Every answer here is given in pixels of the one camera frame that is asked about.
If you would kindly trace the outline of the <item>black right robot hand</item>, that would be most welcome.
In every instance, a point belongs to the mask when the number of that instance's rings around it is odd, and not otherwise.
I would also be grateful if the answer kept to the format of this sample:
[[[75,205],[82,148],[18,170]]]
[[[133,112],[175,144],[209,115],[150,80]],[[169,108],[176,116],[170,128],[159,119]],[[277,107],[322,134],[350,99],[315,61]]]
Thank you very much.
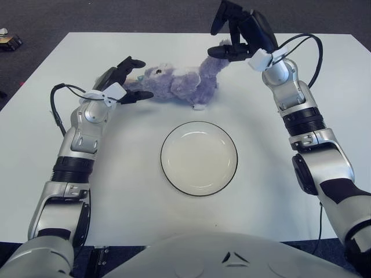
[[[217,35],[224,24],[228,24],[231,44],[208,49],[213,58],[232,61],[244,61],[259,50],[267,53],[278,49],[276,37],[267,19],[257,10],[245,11],[230,1],[221,1],[210,30]]]

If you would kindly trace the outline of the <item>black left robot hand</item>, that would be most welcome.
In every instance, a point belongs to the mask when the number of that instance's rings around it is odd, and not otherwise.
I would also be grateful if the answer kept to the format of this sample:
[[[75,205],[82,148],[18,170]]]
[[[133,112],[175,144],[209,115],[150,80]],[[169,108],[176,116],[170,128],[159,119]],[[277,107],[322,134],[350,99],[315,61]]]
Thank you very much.
[[[116,67],[111,67],[104,74],[102,74],[102,76],[97,79],[93,89],[102,92],[104,89],[108,88],[109,85],[112,85],[115,82],[123,86],[127,76],[131,73],[133,69],[143,68],[145,65],[146,65],[145,62],[141,60],[134,60],[132,59],[131,56],[128,56],[123,61],[121,61]],[[141,90],[133,91],[126,89],[125,96],[121,97],[118,100],[118,103],[131,104],[135,103],[136,101],[153,98],[153,96],[154,94],[152,92]]]

